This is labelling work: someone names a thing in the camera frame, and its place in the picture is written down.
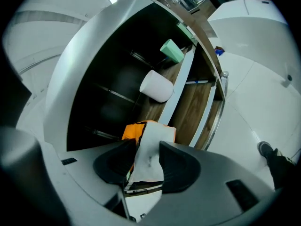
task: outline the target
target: white curved wall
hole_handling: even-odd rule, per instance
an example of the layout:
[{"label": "white curved wall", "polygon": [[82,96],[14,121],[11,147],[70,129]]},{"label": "white curved wall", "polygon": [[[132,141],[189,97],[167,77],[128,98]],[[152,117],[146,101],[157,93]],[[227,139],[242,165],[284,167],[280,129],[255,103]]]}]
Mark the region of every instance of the white curved wall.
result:
[{"label": "white curved wall", "polygon": [[290,29],[271,2],[236,0],[222,4],[208,19],[225,51],[258,62],[301,93],[301,61]]},{"label": "white curved wall", "polygon": [[[109,5],[109,0],[26,0],[20,6],[17,12],[22,20],[20,17],[13,19],[2,40],[6,53],[18,72],[33,63],[46,61],[21,75],[32,96],[17,128],[44,140],[44,99],[59,55],[84,23]],[[32,17],[33,13],[28,13],[30,11],[44,11],[42,15],[46,21]],[[68,20],[64,16],[74,17],[79,23],[62,22]]]}]

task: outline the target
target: orange cloth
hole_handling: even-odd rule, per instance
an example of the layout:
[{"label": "orange cloth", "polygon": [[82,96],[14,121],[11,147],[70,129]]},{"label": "orange cloth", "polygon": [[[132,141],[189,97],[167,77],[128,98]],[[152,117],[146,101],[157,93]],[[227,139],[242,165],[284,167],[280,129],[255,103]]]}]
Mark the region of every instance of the orange cloth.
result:
[{"label": "orange cloth", "polygon": [[135,123],[132,125],[127,125],[124,130],[122,140],[133,139],[136,140],[136,145],[139,143],[139,139],[143,134],[144,127],[146,126],[145,122]]}]

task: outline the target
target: person's leg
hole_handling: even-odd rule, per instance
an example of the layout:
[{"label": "person's leg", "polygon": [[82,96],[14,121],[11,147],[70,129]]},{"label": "person's leg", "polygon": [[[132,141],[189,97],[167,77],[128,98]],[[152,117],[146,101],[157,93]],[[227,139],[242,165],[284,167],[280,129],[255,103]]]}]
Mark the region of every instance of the person's leg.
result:
[{"label": "person's leg", "polygon": [[261,156],[267,159],[269,170],[273,177],[275,190],[283,187],[286,177],[294,168],[295,164],[291,159],[283,156],[278,149],[273,150],[267,142],[260,142],[258,144],[258,151]]}]

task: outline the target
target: metal rod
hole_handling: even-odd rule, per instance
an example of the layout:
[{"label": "metal rod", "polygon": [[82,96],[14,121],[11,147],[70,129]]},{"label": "metal rod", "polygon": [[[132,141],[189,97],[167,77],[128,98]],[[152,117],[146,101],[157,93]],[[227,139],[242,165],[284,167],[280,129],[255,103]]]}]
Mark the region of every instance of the metal rod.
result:
[{"label": "metal rod", "polygon": [[206,81],[188,81],[185,84],[201,84],[201,83],[208,83],[208,80]]},{"label": "metal rod", "polygon": [[134,100],[131,100],[131,99],[129,99],[129,98],[127,98],[127,97],[125,97],[125,96],[123,96],[123,95],[121,95],[121,94],[119,94],[119,93],[113,91],[113,90],[110,90],[110,89],[104,87],[104,86],[101,86],[101,85],[96,84],[96,83],[94,83],[94,85],[96,85],[97,87],[102,88],[102,89],[104,89],[105,91],[108,91],[108,92],[110,92],[110,93],[112,93],[112,94],[114,94],[114,95],[116,95],[116,96],[118,96],[118,97],[120,97],[120,98],[123,98],[123,99],[125,99],[125,100],[127,100],[127,101],[129,101],[129,102],[135,103]]},{"label": "metal rod", "polygon": [[48,58],[45,58],[45,59],[40,60],[40,61],[38,61],[38,62],[35,62],[35,63],[33,63],[33,64],[31,64],[31,65],[25,67],[24,69],[20,70],[20,71],[19,71],[19,75],[25,73],[26,71],[29,71],[30,69],[36,67],[37,65],[39,65],[39,64],[41,64],[41,63],[43,63],[43,62],[45,62],[45,61],[48,61],[48,60],[50,60],[50,59],[53,59],[53,58],[56,58],[56,57],[59,57],[59,56],[61,56],[61,54],[53,55],[53,56],[51,56],[51,57],[48,57]]},{"label": "metal rod", "polygon": [[144,63],[145,65],[148,65],[149,67],[151,67],[152,69],[154,68],[153,66],[151,66],[151,64],[149,62],[147,62],[141,55],[137,54],[134,51],[130,52],[130,55],[133,56],[134,58],[138,59],[139,61],[141,61],[142,63]]},{"label": "metal rod", "polygon": [[95,135],[105,137],[105,138],[108,138],[108,139],[119,140],[119,137],[117,137],[117,136],[113,136],[113,135],[110,135],[108,133],[105,133],[105,132],[102,132],[102,131],[99,131],[99,130],[96,130],[96,129],[92,129],[88,126],[85,126],[85,128],[86,128],[87,131],[91,131]]}]

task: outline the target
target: wooden panel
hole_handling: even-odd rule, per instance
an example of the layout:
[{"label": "wooden panel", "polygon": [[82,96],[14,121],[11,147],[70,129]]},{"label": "wooden panel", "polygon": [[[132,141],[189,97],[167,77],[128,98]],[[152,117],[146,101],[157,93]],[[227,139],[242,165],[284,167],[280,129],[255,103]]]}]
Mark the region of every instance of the wooden panel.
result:
[{"label": "wooden panel", "polygon": [[190,11],[196,23],[204,30],[207,37],[217,37],[213,28],[208,22],[208,18],[216,11],[215,6],[210,0],[204,0],[198,7]]},{"label": "wooden panel", "polygon": [[203,48],[198,43],[195,49],[193,63],[187,78],[187,81],[215,81],[215,77],[207,66],[208,61],[205,60],[202,54]]},{"label": "wooden panel", "polygon": [[[183,54],[186,54],[188,52],[188,49],[182,51]],[[167,78],[169,81],[171,81],[173,84],[175,83],[180,68],[182,66],[183,60],[167,69],[162,69],[159,71],[159,74],[161,74],[163,77]],[[159,103],[149,97],[147,97],[143,103],[142,112],[138,117],[138,121],[146,121],[146,120],[152,120],[152,121],[158,121],[160,118],[160,115],[162,114],[166,102]]]},{"label": "wooden panel", "polygon": [[218,74],[221,74],[222,68],[215,54],[214,48],[212,47],[212,44],[208,39],[204,30],[197,24],[195,18],[175,0],[157,0],[157,1],[165,6],[168,5],[170,9],[174,13],[176,13],[184,21],[184,23],[194,31],[196,36],[200,39],[200,41],[204,45],[205,49],[208,51],[209,56],[212,58],[213,63],[215,64],[215,67],[218,71]]},{"label": "wooden panel", "polygon": [[189,145],[202,119],[212,83],[186,84],[169,126],[176,130],[175,142]]},{"label": "wooden panel", "polygon": [[208,140],[208,136],[210,134],[210,131],[211,131],[213,123],[214,123],[214,120],[217,116],[217,113],[219,111],[219,108],[220,108],[221,104],[222,104],[221,100],[213,101],[212,107],[211,107],[211,110],[210,110],[210,114],[209,114],[207,122],[206,122],[206,125],[205,125],[205,127],[203,129],[203,132],[202,132],[201,136],[199,137],[198,142],[196,143],[194,148],[196,148],[198,150],[203,150],[204,149],[205,142]]}]

